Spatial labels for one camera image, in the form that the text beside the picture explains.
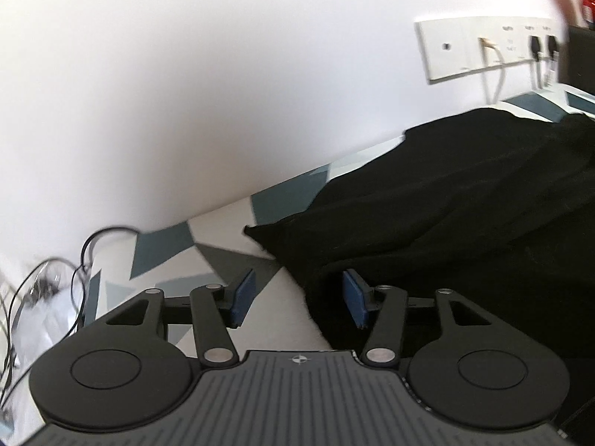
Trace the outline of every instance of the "red object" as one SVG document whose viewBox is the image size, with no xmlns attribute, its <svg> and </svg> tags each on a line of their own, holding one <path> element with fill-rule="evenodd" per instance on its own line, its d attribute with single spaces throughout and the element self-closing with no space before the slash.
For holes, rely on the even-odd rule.
<svg viewBox="0 0 595 446">
<path fill-rule="evenodd" d="M 582 5 L 582 17 L 593 25 L 595 23 L 595 0 L 583 0 Z"/>
</svg>

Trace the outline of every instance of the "blue gripper pad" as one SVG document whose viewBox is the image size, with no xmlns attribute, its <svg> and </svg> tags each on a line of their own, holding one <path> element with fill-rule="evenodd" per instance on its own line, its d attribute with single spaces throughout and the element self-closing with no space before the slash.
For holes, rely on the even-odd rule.
<svg viewBox="0 0 595 446">
<path fill-rule="evenodd" d="M 252 302 L 257 296 L 257 274 L 254 270 L 244 277 L 242 283 L 236 288 L 236 295 L 233 298 L 230 315 L 234 326 L 239 327 L 246 318 Z"/>
<path fill-rule="evenodd" d="M 343 272 L 343 300 L 358 329 L 365 329 L 370 314 L 366 309 L 364 293 L 349 272 Z"/>
</svg>

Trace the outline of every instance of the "metal screw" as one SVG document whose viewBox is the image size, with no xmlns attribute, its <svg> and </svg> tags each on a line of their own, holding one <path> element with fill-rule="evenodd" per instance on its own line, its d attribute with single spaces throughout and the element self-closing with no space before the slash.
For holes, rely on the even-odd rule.
<svg viewBox="0 0 595 446">
<path fill-rule="evenodd" d="M 224 347 L 213 347 L 207 350 L 203 357 L 209 362 L 222 363 L 233 359 L 233 352 Z"/>
<path fill-rule="evenodd" d="M 377 347 L 371 348 L 366 352 L 366 357 L 372 362 L 387 363 L 393 360 L 397 355 L 390 348 Z"/>
</svg>

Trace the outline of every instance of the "white cable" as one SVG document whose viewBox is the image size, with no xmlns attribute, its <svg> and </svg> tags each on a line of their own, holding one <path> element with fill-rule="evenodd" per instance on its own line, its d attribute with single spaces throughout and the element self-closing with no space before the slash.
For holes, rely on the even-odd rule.
<svg viewBox="0 0 595 446">
<path fill-rule="evenodd" d="M 484 52 L 486 51 L 486 49 L 492 49 L 498 54 L 498 60 L 500 62 L 500 78 L 498 80 L 498 85 L 496 87 L 496 92 L 494 92 L 494 98 L 492 102 L 492 104 L 497 104 L 498 98 L 500 97 L 500 93 L 502 92 L 502 87 L 504 87 L 504 80 L 506 78 L 506 69 L 504 68 L 504 56 L 498 48 L 498 45 L 488 40 L 487 38 L 480 38 L 480 44 L 483 47 Z"/>
</svg>

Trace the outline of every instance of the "patterned surface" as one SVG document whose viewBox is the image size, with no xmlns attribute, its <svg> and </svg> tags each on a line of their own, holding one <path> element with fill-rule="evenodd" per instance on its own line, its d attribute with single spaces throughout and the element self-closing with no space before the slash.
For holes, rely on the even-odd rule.
<svg viewBox="0 0 595 446">
<path fill-rule="evenodd" d="M 595 117 L 595 97 L 563 84 L 489 107 L 555 122 L 572 112 Z M 225 284 L 250 266 L 257 273 L 261 293 L 245 324 L 230 332 L 240 355 L 249 348 L 328 348 L 309 320 L 301 290 L 272 257 L 242 234 L 242 229 L 304 210 L 328 180 L 358 169 L 401 140 L 396 137 L 187 222 L 126 238 L 103 249 L 93 264 L 87 322 L 145 288 L 160 287 L 166 296 L 186 295 L 188 277 L 200 276 L 205 285 L 214 281 Z M 187 355 L 195 355 L 187 327 L 173 327 L 170 341 Z"/>
<path fill-rule="evenodd" d="M 514 433 L 460 429 L 436 417 L 397 374 L 349 352 L 253 352 L 203 375 L 175 411 L 126 432 L 90 435 L 49 426 L 28 446 L 564 446 L 548 424 Z"/>
</svg>

